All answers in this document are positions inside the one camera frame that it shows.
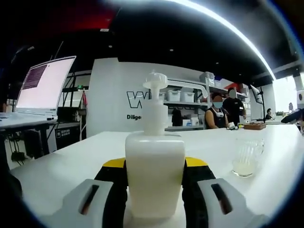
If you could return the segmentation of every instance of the white plastic bottle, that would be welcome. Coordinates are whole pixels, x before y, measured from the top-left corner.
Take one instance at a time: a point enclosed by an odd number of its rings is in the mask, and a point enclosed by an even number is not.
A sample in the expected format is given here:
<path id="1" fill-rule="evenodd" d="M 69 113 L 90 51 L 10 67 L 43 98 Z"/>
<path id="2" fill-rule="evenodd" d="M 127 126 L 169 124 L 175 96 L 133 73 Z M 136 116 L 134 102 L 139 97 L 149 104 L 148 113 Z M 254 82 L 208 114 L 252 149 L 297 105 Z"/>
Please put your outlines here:
<path id="1" fill-rule="evenodd" d="M 125 141 L 131 210 L 137 218 L 167 218 L 175 213 L 185 164 L 184 141 L 166 133 L 168 107 L 159 100 L 167 77 L 151 73 L 144 87 L 152 99 L 143 105 L 144 132 L 132 133 Z"/>

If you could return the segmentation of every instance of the computer monitor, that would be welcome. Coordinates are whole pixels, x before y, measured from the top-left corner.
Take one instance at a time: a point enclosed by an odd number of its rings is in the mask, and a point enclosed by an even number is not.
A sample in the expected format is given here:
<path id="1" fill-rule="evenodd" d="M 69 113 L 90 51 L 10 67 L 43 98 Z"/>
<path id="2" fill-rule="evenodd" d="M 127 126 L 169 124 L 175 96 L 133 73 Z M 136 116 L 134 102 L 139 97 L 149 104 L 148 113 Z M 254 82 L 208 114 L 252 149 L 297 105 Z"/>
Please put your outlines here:
<path id="1" fill-rule="evenodd" d="M 257 88 L 255 88 L 253 85 L 250 85 L 250 88 L 252 89 L 252 93 L 253 93 L 253 96 L 255 97 L 256 102 L 262 105 L 263 98 L 262 98 L 260 91 Z"/>
<path id="2" fill-rule="evenodd" d="M 16 112 L 56 115 L 63 83 L 75 58 L 55 59 L 31 67 L 23 81 Z"/>

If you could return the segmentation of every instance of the ceiling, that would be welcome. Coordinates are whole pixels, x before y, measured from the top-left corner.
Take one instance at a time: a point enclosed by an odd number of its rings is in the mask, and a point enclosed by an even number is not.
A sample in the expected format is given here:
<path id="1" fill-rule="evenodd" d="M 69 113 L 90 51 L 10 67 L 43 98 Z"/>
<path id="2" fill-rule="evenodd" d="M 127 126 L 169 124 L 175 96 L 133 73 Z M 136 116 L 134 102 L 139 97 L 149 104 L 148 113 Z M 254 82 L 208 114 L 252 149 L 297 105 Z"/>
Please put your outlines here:
<path id="1" fill-rule="evenodd" d="M 234 82 L 256 86 L 271 83 L 270 76 L 255 79 L 266 68 L 239 37 L 197 11 L 157 0 L 145 5 L 135 2 L 114 6 L 93 0 L 83 2 L 73 1 L 72 6 L 56 1 L 58 5 L 42 3 L 36 6 L 44 9 L 40 11 L 33 10 L 29 3 L 22 5 L 23 9 L 11 6 L 13 19 L 11 25 L 4 27 L 0 45 L 0 68 L 9 69 L 6 75 L 10 81 L 20 84 L 28 68 L 35 64 L 77 55 L 73 71 L 91 69 L 96 58 L 118 57 L 119 61 L 210 71 Z M 291 51 L 293 45 L 286 31 L 261 1 L 196 2 L 242 31 L 272 69 L 298 59 Z M 17 50 L 21 51 L 12 65 Z"/>

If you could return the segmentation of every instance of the wooden tray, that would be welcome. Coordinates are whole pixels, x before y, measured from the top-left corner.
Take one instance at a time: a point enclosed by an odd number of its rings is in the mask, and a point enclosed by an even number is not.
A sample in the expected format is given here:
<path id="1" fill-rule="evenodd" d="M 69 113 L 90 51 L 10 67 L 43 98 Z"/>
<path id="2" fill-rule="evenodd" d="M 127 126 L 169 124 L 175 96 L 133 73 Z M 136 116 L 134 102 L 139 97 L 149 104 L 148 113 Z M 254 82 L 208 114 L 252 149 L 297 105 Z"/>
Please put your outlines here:
<path id="1" fill-rule="evenodd" d="M 266 128 L 266 124 L 265 123 L 251 123 L 251 124 L 245 124 L 244 125 L 244 129 L 247 130 L 262 130 Z"/>

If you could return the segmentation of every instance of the black ceiling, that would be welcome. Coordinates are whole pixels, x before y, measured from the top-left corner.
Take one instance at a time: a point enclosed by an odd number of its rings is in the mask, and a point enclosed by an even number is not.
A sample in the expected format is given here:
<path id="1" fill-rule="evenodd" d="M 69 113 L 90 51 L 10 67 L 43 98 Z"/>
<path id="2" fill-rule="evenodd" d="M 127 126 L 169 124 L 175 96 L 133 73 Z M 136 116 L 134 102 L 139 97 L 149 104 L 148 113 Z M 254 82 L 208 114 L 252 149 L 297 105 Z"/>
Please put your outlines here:
<path id="1" fill-rule="evenodd" d="M 297 60 L 297 56 L 290 51 L 285 31 L 273 13 L 259 1 L 196 2 L 220 14 L 241 30 L 260 50 L 271 68 Z M 105 7 L 95 3 L 93 9 L 96 6 Z M 21 44 L 25 45 L 10 67 L 10 72 L 14 72 L 9 74 L 11 81 L 22 81 L 24 71 L 30 66 L 54 57 L 62 41 L 56 57 L 77 55 L 74 71 L 91 69 L 94 59 L 104 57 L 210 71 L 247 84 L 253 82 L 253 76 L 266 71 L 260 59 L 239 37 L 214 19 L 192 9 L 173 2 L 154 1 L 147 5 L 115 6 L 111 10 L 115 17 L 109 32 L 101 32 L 100 28 L 60 32 L 48 34 L 47 38 L 43 35 L 31 36 L 34 39 L 27 39 L 23 43 L 20 39 L 15 39 L 18 42 L 4 43 L 14 47 L 11 48 L 14 51 L 21 48 Z M 8 53 L 8 48 L 0 48 Z M 11 53 L 2 55 L 0 65 L 9 65 L 13 56 Z M 267 84 L 271 82 L 269 79 L 269 76 L 260 78 L 255 84 Z"/>

